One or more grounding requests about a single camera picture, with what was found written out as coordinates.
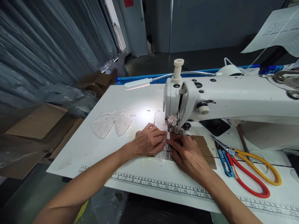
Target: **cardboard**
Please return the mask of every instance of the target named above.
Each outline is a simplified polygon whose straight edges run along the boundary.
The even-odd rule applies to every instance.
[[[37,152],[0,169],[0,176],[23,179],[47,153]]]
[[[16,123],[6,134],[42,139],[68,110],[51,104],[42,104]]]
[[[52,155],[48,158],[49,161],[53,161],[58,156],[58,154],[61,152],[63,147],[68,143],[68,141],[71,139],[73,134],[77,131],[77,129],[80,127],[83,121],[84,121],[83,118],[77,118],[75,120],[74,124],[71,126],[71,128],[68,130],[66,135],[63,137],[60,144],[56,147]]]
[[[170,138],[173,139],[173,137],[175,136],[176,134],[171,134]],[[206,162],[208,163],[208,165],[216,170],[217,167],[216,167],[216,163],[215,163],[215,159],[208,147],[208,144],[206,143],[206,140],[203,136],[197,136],[197,135],[192,135],[191,136],[192,139],[194,139],[199,147],[199,150],[201,151],[203,157],[205,158]]]
[[[59,145],[75,122],[67,110],[51,104],[18,109],[0,117],[0,154],[17,153],[16,161],[0,169],[0,176],[23,179]]]
[[[86,88],[97,93],[97,97],[101,98],[110,85],[116,84],[117,71],[113,70],[111,74],[101,73],[97,71],[93,74],[84,76],[78,84],[77,88]]]

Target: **white table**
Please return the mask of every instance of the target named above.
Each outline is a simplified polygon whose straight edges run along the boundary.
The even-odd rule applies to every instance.
[[[154,115],[148,110],[162,109],[163,87],[163,84],[152,84],[127,91],[123,86],[110,86],[47,172],[74,178],[89,166],[133,140],[138,130],[142,130],[149,122],[153,123]],[[103,112],[120,110],[134,110],[137,113],[126,133],[118,137],[113,126],[105,139],[99,139],[92,132],[91,123]],[[212,154],[218,156],[212,149],[214,144],[204,127],[198,122],[192,122],[190,130],[194,135],[204,136]],[[229,129],[220,137],[220,140],[230,147],[242,149],[235,128]],[[271,192],[270,198],[261,200],[249,194],[234,178],[224,174],[218,158],[215,158],[217,165],[215,172],[263,223],[299,223],[299,180],[291,175],[294,169],[286,167],[290,166],[288,159],[283,153],[266,152],[247,143],[250,150],[258,151],[270,163],[281,165],[275,168],[281,175],[282,185],[275,187],[266,183]],[[241,164],[251,170],[245,162]],[[264,165],[257,164],[257,167],[266,171]],[[253,190],[260,191],[260,187],[240,170],[238,174],[245,184]],[[173,161],[164,160],[161,163],[151,157],[136,158],[120,167],[105,186],[211,212],[220,212],[210,194],[180,171]]]

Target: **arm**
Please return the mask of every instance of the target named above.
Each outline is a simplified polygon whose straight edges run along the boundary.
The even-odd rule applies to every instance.
[[[111,175],[137,156],[163,150],[167,132],[149,123],[131,142],[72,179],[38,214],[33,224],[73,223],[83,203],[95,195]]]
[[[175,150],[172,157],[181,170],[187,173],[213,197],[218,207],[230,224],[256,224],[260,220],[236,197],[224,181],[207,164],[196,141],[191,137],[177,135],[183,146],[166,140]]]

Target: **paper sheet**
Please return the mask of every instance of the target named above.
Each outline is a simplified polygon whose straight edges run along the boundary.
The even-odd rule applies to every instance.
[[[275,45],[282,46],[289,54],[299,57],[299,6],[273,11],[255,38],[241,53]]]

